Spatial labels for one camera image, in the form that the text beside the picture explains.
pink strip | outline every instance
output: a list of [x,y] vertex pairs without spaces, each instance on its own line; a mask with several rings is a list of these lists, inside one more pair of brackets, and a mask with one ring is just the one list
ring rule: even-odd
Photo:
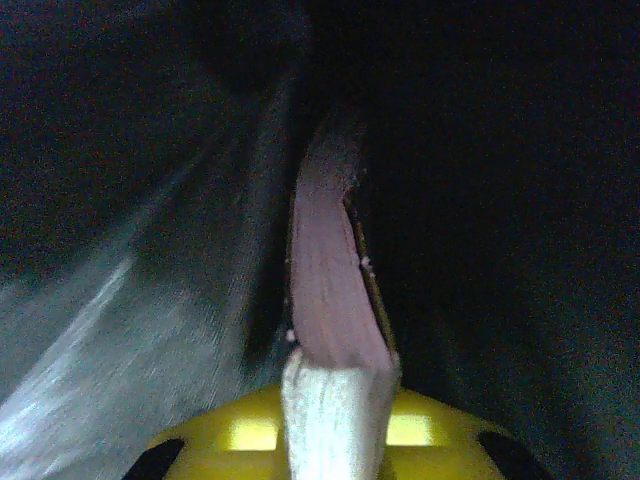
[[345,137],[316,142],[301,165],[291,245],[295,336],[322,367],[391,370],[343,205],[358,161],[355,139]]

dark tunnel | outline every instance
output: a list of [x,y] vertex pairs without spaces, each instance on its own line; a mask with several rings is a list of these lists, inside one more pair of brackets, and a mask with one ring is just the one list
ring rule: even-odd
[[552,478],[640,478],[637,5],[3,9],[0,480],[122,478],[278,381],[288,195],[337,102],[403,385]]

dark background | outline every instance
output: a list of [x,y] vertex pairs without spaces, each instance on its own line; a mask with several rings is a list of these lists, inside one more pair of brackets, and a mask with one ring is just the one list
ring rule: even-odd
[[637,5],[78,5],[4,7],[4,278],[64,269],[293,66],[290,172],[332,102],[367,115],[404,384],[557,478],[640,477]]

yellow object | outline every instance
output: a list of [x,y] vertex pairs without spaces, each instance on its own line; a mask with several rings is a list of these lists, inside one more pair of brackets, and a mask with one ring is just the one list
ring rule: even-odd
[[[406,389],[396,396],[380,480],[503,480],[477,437],[504,429]],[[158,435],[185,442],[165,480],[288,478],[280,387],[271,386]]]

gray surface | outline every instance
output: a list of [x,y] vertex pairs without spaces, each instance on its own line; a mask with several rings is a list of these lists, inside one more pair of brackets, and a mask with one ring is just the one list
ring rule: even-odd
[[[159,42],[142,54],[46,66],[24,89],[31,116],[10,120],[16,137],[54,135],[46,119],[75,124],[39,144],[20,138],[3,164],[13,172],[3,178],[2,480],[120,478],[155,433],[277,380],[281,352],[249,365],[245,348],[253,322],[279,323],[254,298],[286,207],[287,81],[240,103],[164,35],[142,35]],[[73,98],[57,94],[74,84]]]

